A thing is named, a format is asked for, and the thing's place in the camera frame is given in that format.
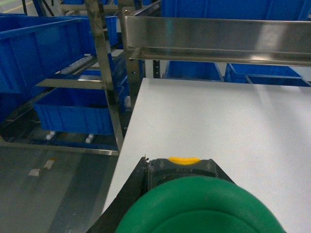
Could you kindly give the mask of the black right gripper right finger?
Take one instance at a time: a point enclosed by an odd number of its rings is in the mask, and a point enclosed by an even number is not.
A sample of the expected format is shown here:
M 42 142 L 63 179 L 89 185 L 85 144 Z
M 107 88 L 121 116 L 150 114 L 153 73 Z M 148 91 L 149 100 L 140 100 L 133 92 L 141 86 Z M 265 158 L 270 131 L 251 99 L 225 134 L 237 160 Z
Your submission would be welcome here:
M 216 166 L 216 177 L 218 179 L 226 180 L 228 182 L 231 182 L 231 183 L 235 184 L 235 182 L 222 170 L 222 168 L 214 160 L 211 159 L 211 161 Z

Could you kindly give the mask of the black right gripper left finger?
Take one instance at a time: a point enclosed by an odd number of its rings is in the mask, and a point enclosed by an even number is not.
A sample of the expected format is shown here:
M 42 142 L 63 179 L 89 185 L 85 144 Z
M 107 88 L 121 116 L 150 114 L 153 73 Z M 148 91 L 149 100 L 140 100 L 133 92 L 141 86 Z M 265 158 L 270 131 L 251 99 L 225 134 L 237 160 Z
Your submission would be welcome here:
M 114 233 L 129 208 L 148 191 L 148 162 L 142 157 L 112 203 L 89 228 L 89 233 Z

